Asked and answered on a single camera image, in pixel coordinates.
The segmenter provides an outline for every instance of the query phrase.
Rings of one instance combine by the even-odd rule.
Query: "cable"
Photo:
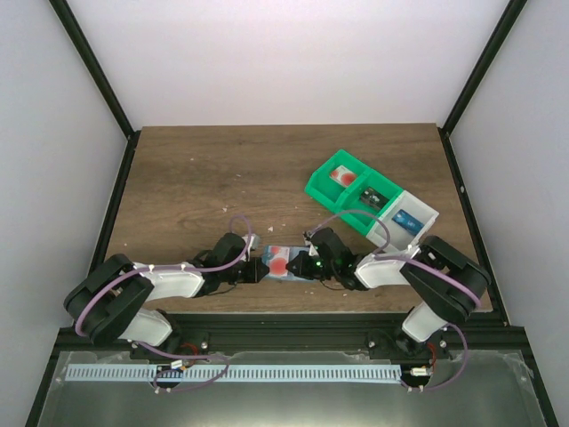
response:
[[[322,227],[324,227],[328,222],[335,220],[336,218],[340,218],[342,215],[345,215],[345,214],[362,214],[362,215],[368,216],[370,218],[373,218],[378,224],[381,225],[381,227],[385,231],[385,243],[382,246],[375,249],[373,251],[373,254],[378,254],[379,252],[381,252],[382,250],[384,250],[385,248],[387,248],[389,246],[389,243],[391,242],[391,234],[389,233],[388,227],[385,225],[385,223],[383,221],[381,221],[373,213],[369,213],[369,212],[364,211],[362,209],[346,209],[345,211],[339,211],[338,213],[332,215],[331,217],[324,220],[323,222],[320,222],[314,229],[309,231],[309,233],[308,233],[309,236],[312,236],[314,233],[316,233],[318,230],[320,230]]]
[[[456,333],[459,335],[459,337],[461,338],[462,341],[462,348],[464,349],[462,352],[462,364],[461,367],[459,367],[459,370],[456,371],[456,374],[454,374],[451,378],[449,378],[448,380],[446,380],[444,383],[440,383],[437,385],[433,385],[432,387],[425,387],[424,389],[420,389],[417,387],[411,387],[409,385],[407,385],[403,380],[401,380],[401,385],[403,385],[407,390],[420,390],[420,391],[436,391],[436,390],[440,390],[444,387],[446,387],[447,385],[450,385],[452,383],[454,383],[464,372],[464,369],[466,368],[466,365],[469,361],[469,346],[466,342],[466,336],[464,336],[464,333],[461,331],[461,329],[456,326],[453,325],[452,323],[449,323],[448,326],[450,326],[452,329],[454,329],[456,331]]]
[[[237,287],[237,283],[235,283],[234,285],[231,285],[230,289],[226,289],[225,291],[218,291],[218,292],[214,292],[213,294],[207,294],[204,296],[215,296],[215,295],[223,295],[223,294],[227,294],[229,292],[231,292],[232,290],[234,290]]]
[[[179,359],[179,360],[221,360],[222,362],[225,363],[225,367],[223,368],[223,370],[218,373],[217,375],[215,375],[214,377],[210,378],[207,381],[204,381],[202,383],[199,383],[197,385],[194,385],[192,387],[187,387],[184,389],[180,389],[180,390],[172,390],[171,391],[190,391],[190,390],[196,390],[196,389],[201,389],[203,387],[206,387],[210,384],[215,383],[217,380],[219,380],[223,375],[225,375],[228,371],[229,371],[229,359],[226,358],[225,356],[222,356],[220,354],[212,354],[212,355],[194,355],[194,356],[189,356],[187,354],[172,354],[172,353],[167,353],[166,351],[162,351],[157,349],[156,347],[152,347],[149,344],[146,344],[145,342],[138,342],[140,347],[145,348],[148,351],[152,351],[153,353],[157,354],[158,356],[162,356],[163,358],[169,358],[169,359]],[[156,383],[158,381],[158,379],[160,378],[160,376],[165,375],[167,372],[177,372],[175,369],[167,369],[165,371],[162,371],[160,373],[158,373],[155,377],[154,377],[154,381],[152,382],[152,384],[154,385],[154,387],[159,390],[160,387],[158,387],[158,384]]]
[[[435,350],[435,346],[430,342],[427,342],[427,347],[429,347],[430,354],[433,357],[432,361],[430,362],[430,368],[432,369],[432,373],[434,374],[435,364],[437,363],[437,351]]]
[[[204,387],[207,387],[208,385],[212,385],[212,384],[215,383],[217,380],[219,380],[223,375],[225,375],[225,374],[228,372],[228,369],[229,369],[229,365],[226,365],[225,368],[224,368],[219,374],[213,376],[212,378],[210,378],[210,379],[207,380],[207,381],[203,381],[203,382],[201,382],[201,383],[199,383],[199,384],[196,384],[196,385],[193,385],[193,386],[191,386],[191,387],[185,387],[185,388],[183,388],[183,389],[177,389],[177,388],[175,388],[175,389],[167,389],[167,390],[170,390],[170,391],[168,391],[168,392],[178,393],[178,392],[181,392],[181,391],[192,391],[192,390],[202,389],[202,388],[204,388]],[[169,373],[169,372],[176,372],[176,373],[177,373],[177,372],[179,372],[179,371],[177,371],[176,369],[165,369],[164,371],[158,372],[158,373],[156,374],[156,376],[154,377],[154,381],[152,382],[152,385],[154,386],[154,388],[155,388],[157,391],[159,391],[160,389],[162,389],[162,390],[164,389],[163,387],[160,387],[160,386],[157,384],[158,379],[159,379],[161,376],[163,376],[163,375],[165,375],[165,374],[167,374],[167,373]]]
[[[181,348],[189,348],[189,349],[191,349],[192,352],[194,353],[194,355],[197,355],[198,352],[199,352],[198,349],[197,349],[197,347],[196,347],[194,344],[190,343],[190,342],[185,342],[185,343],[183,343],[180,347],[181,347]],[[196,361],[195,361],[194,359],[192,359],[192,360],[191,360],[191,365],[189,365],[189,367],[194,366],[195,363],[196,363]],[[223,375],[225,375],[225,374],[228,372],[228,368],[229,368],[229,364],[226,363],[225,369],[224,369],[223,371],[221,371],[218,375],[215,375],[213,378],[210,378],[209,380],[207,380],[207,381],[205,381],[205,382],[199,383],[198,385],[195,385],[195,386],[193,386],[193,387],[187,387],[187,388],[184,388],[184,389],[174,389],[174,388],[170,388],[170,387],[166,388],[166,387],[160,387],[160,386],[158,385],[157,382],[158,382],[158,379],[159,379],[161,376],[166,375],[167,373],[170,373],[170,372],[179,373],[179,371],[178,371],[177,369],[165,369],[164,371],[156,372],[156,376],[154,377],[154,380],[153,380],[153,382],[152,382],[152,385],[154,385],[154,388],[155,388],[157,391],[159,391],[160,389],[162,389],[162,390],[167,390],[168,392],[179,392],[179,391],[190,391],[190,390],[195,390],[195,389],[201,389],[201,388],[203,388],[203,387],[205,387],[205,386],[207,386],[207,385],[210,385],[210,384],[214,383],[215,381],[219,380]]]
[[[243,248],[243,250],[241,251],[241,253],[236,257],[235,260],[228,262],[225,265],[221,265],[220,267],[210,267],[210,268],[196,268],[196,267],[186,267],[185,264],[173,264],[173,265],[157,265],[157,266],[148,266],[148,267],[143,267],[140,269],[136,269],[136,270],[131,270],[126,272],[125,274],[119,276],[118,278],[116,278],[115,280],[112,280],[110,283],[108,283],[106,286],[104,286],[88,303],[87,305],[85,305],[85,308],[83,309],[83,311],[81,312],[81,314],[79,315],[79,317],[77,318],[77,322],[75,323],[75,332],[77,333],[77,335],[79,336],[87,336],[87,334],[85,334],[83,332],[82,326],[83,326],[83,322],[85,320],[85,318],[87,317],[87,315],[89,314],[89,312],[92,310],[92,308],[95,306],[95,304],[97,302],[99,302],[99,300],[111,289],[113,289],[115,286],[117,286],[119,283],[123,282],[124,280],[131,278],[132,276],[136,276],[137,274],[141,274],[141,273],[147,273],[149,271],[172,271],[172,270],[182,270],[182,271],[197,271],[200,273],[213,273],[215,271],[222,271],[225,269],[228,269],[229,267],[233,267],[235,264],[237,264],[239,261],[241,261],[241,258],[243,258],[243,256],[246,254],[247,252],[247,248],[249,247],[249,244],[251,243],[251,239],[252,239],[252,229],[251,229],[251,223],[249,222],[249,220],[247,220],[247,218],[245,218],[244,215],[235,215],[231,218],[231,220],[229,221],[229,229],[231,230],[231,225],[233,224],[233,221],[236,219],[241,219],[245,222],[245,224],[247,225],[247,241],[245,242],[245,246]]]
[[[376,256],[375,259],[380,260],[380,261],[403,261],[403,262],[411,264],[415,267],[418,267],[422,270],[425,270],[428,273],[435,276],[436,278],[440,278],[441,280],[444,280],[449,285],[456,287],[459,291],[462,291],[464,294],[466,294],[474,302],[474,304],[477,306],[477,308],[480,308],[480,306],[482,305],[480,298],[478,298],[470,289],[465,287],[461,282],[454,280],[453,278],[449,278],[448,276],[446,276],[444,273],[440,272],[439,270],[435,270],[432,267],[429,267],[428,265],[423,264],[422,262],[418,262],[412,258],[408,258],[406,256],[401,256],[401,255],[382,255],[382,256]]]
[[[320,283],[322,284],[323,287],[325,287],[326,289],[330,289],[331,291],[344,291],[345,290],[344,287],[341,287],[341,288],[330,287],[326,283],[324,283],[323,280],[320,280]]]

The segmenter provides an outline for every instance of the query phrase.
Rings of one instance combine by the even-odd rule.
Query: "black enclosure frame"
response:
[[[93,271],[105,259],[140,131],[135,131],[132,128],[67,0],[49,1],[127,141],[123,161],[92,258],[90,271]],[[508,315],[501,299],[500,290],[496,285],[493,269],[450,139],[454,128],[514,26],[525,3],[526,0],[509,1],[449,117],[444,126],[439,128],[439,134],[479,263],[488,270],[492,278],[488,294],[493,310],[485,313],[474,313],[469,322],[462,326],[469,341],[469,347],[474,350],[520,350],[525,363],[533,370],[533,387],[540,401],[546,422],[549,426],[557,426],[557,419],[533,358],[525,330],[520,326],[509,324]],[[233,352],[244,350],[359,350],[365,347],[373,334],[381,331],[393,331],[394,328],[401,325],[406,314],[179,314],[173,316],[180,324],[184,334],[204,337],[209,343],[208,350]],[[458,350],[461,347],[460,339],[455,332],[449,330],[449,332],[444,333],[444,336],[449,349]],[[124,351],[130,349],[129,344],[117,342],[106,348],[97,348],[96,350]],[[89,351],[95,349],[87,339],[77,336],[73,328],[62,328],[47,363],[44,378],[29,414],[27,426],[35,426],[39,421],[58,356],[62,351],[76,350]],[[370,350],[370,357],[379,359],[380,355],[376,355],[373,350]]]

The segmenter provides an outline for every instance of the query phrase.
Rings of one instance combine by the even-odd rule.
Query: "wooden table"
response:
[[[331,214],[304,186],[338,149],[437,209],[440,215],[429,234],[476,259],[437,128],[429,124],[146,127],[107,256],[124,253],[137,262],[181,262],[212,248],[233,214],[249,218],[263,245],[302,245],[302,232]],[[346,223],[336,221],[332,227],[354,252],[373,249]],[[238,231],[244,232],[244,225]],[[419,301],[409,286],[334,292],[319,283],[265,279],[240,284],[224,295],[171,298],[151,307],[194,312],[407,311]],[[486,295],[484,307],[491,309]]]

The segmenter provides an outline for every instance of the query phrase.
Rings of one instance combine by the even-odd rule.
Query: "green storage bin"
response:
[[[331,173],[338,166],[348,168],[357,176],[348,187],[340,185],[331,178]],[[389,200],[380,211],[360,200],[361,194],[370,187]],[[335,214],[347,209],[361,209],[379,217],[385,222],[391,234],[392,243],[386,252],[403,251],[409,245],[414,245],[438,216],[438,212],[430,206],[425,205],[418,198],[343,149],[334,154],[312,174],[305,191]],[[413,236],[392,221],[393,215],[399,209],[405,209],[406,212],[425,224],[421,233]],[[346,213],[342,215],[341,219],[377,246],[381,246],[381,242],[385,241],[383,229],[378,226],[373,218],[358,213]]]

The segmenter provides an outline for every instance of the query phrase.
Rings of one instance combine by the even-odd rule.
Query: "purple cable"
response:
[[[459,335],[459,337],[461,338],[462,341],[462,347],[464,348],[464,352],[462,353],[462,365],[461,367],[459,367],[459,370],[456,371],[456,374],[454,374],[451,378],[449,378],[447,381],[445,381],[444,383],[440,383],[437,385],[433,385],[432,387],[425,387],[423,389],[423,391],[436,391],[436,390],[440,390],[444,387],[446,387],[447,385],[450,385],[451,383],[454,383],[459,376],[462,375],[462,373],[464,372],[464,369],[466,368],[466,365],[469,361],[469,346],[466,342],[466,336],[464,336],[464,333],[461,331],[461,329],[456,326],[453,325],[452,323],[449,323],[448,326],[450,326],[452,329],[454,329],[456,331],[456,333]],[[406,389],[416,389],[419,390],[417,387],[410,387],[409,385],[407,385],[404,381],[401,381],[401,384],[406,388]]]
[[[403,261],[408,264],[414,265],[415,267],[427,271],[433,276],[444,280],[449,285],[454,286],[458,290],[462,291],[474,302],[477,308],[480,308],[480,306],[482,305],[482,303],[480,302],[480,298],[478,298],[470,289],[465,287],[461,282],[454,280],[453,278],[449,278],[444,273],[441,273],[439,270],[435,270],[429,267],[428,265],[423,264],[422,262],[418,262],[411,258],[407,258],[406,256],[400,256],[400,255],[381,255],[381,256],[376,256],[375,259],[379,261]]]
[[[231,220],[229,221],[229,224],[232,224],[233,221],[235,219],[241,219],[245,222],[245,224],[247,225],[247,241],[245,242],[245,246],[243,248],[243,251],[241,251],[241,253],[237,256],[237,258],[235,260],[233,260],[232,262],[228,262],[225,265],[221,265],[220,267],[210,267],[210,268],[202,268],[202,269],[198,269],[196,267],[187,267],[187,268],[182,268],[182,264],[174,264],[174,265],[157,265],[154,267],[154,269],[152,269],[153,271],[172,271],[172,270],[185,270],[185,271],[197,271],[200,273],[213,273],[215,271],[222,271],[225,269],[228,269],[229,267],[233,267],[235,264],[237,264],[241,258],[243,258],[243,256],[246,254],[247,252],[247,248],[249,247],[249,244],[251,243],[251,239],[252,239],[252,228],[251,228],[251,223],[249,222],[249,220],[247,220],[247,218],[245,218],[244,215],[235,215],[234,217],[231,218]],[[77,335],[79,336],[87,336],[87,334],[85,334],[83,332],[82,326],[83,326],[83,322],[85,321],[85,318],[87,317],[87,315],[89,314],[89,312],[92,310],[92,308],[95,306],[95,304],[97,302],[100,301],[100,299],[107,294],[108,291],[110,291],[111,289],[113,289],[115,286],[117,286],[118,284],[120,284],[122,281],[131,278],[132,276],[135,276],[137,274],[141,274],[141,273],[147,273],[150,271],[149,267],[144,267],[141,269],[137,269],[137,270],[132,270],[132,271],[128,271],[125,274],[119,276],[118,278],[116,278],[115,280],[112,280],[110,283],[108,283],[106,286],[104,286],[90,301],[89,303],[85,306],[84,310],[81,312],[81,314],[79,315],[79,317],[77,318],[77,322],[75,323],[75,332],[77,333]]]
[[[188,355],[188,354],[172,354],[172,353],[167,353],[165,351],[159,350],[156,347],[152,347],[151,345],[148,345],[145,342],[139,342],[139,345],[141,347],[144,347],[148,351],[152,351],[153,353],[157,354],[158,356],[162,356],[163,358],[180,359],[180,360],[216,360],[217,359],[217,360],[221,360],[225,363],[225,367],[223,368],[223,370],[219,374],[210,378],[209,380],[204,381],[202,383],[199,383],[197,385],[194,385],[192,387],[184,388],[184,389],[171,389],[171,391],[174,391],[174,392],[201,389],[202,387],[206,387],[210,384],[215,383],[217,380],[219,380],[223,375],[225,375],[229,371],[229,360],[228,360],[228,358],[226,358],[225,356],[221,356],[220,354],[199,355],[199,356]],[[157,373],[156,376],[154,377],[154,381],[152,382],[152,384],[154,385],[155,388],[159,388],[157,381],[160,378],[160,376],[165,375],[168,372],[178,372],[178,371],[176,371],[175,369],[167,369],[165,371]]]
[[[378,224],[381,225],[381,227],[385,231],[385,243],[382,246],[375,249],[373,251],[373,254],[377,254],[389,246],[389,243],[391,242],[391,234],[389,234],[389,229],[387,228],[387,226],[373,213],[366,212],[362,209],[346,209],[345,211],[339,211],[337,214],[334,214],[330,218],[324,220],[323,222],[320,222],[314,229],[309,231],[309,236],[312,236],[314,233],[316,233],[318,230],[324,227],[328,222],[335,220],[336,218],[340,218],[342,215],[345,214],[362,214],[365,216],[369,216],[370,218],[373,218]]]
[[[229,370],[229,365],[226,365],[225,368],[219,374],[213,376],[212,378],[210,378],[207,381],[203,381],[199,384],[193,385],[191,387],[185,387],[183,389],[173,388],[173,389],[170,389],[170,392],[171,393],[179,393],[181,391],[191,391],[191,390],[197,390],[197,389],[207,387],[208,385],[212,385],[217,380],[219,380],[223,375],[225,375],[228,372],[228,370]],[[156,374],[156,376],[154,377],[154,381],[152,382],[152,385],[154,386],[155,389],[160,390],[162,388],[158,385],[158,379],[162,375],[166,375],[167,373],[170,373],[170,372],[179,372],[179,371],[177,371],[175,369],[166,369],[165,371],[161,371],[161,372]]]

